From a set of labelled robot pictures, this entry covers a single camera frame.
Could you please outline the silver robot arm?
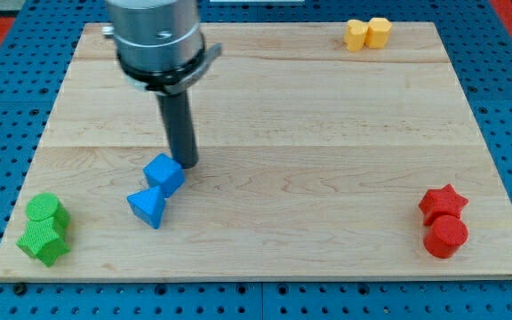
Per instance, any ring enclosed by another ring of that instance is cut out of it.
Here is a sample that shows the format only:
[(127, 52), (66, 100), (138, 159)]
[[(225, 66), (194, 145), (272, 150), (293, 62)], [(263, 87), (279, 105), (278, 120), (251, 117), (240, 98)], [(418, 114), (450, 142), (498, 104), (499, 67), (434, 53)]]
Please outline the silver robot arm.
[(195, 0), (107, 0), (106, 6), (119, 64), (148, 91), (186, 91), (222, 53), (221, 44), (206, 46)]

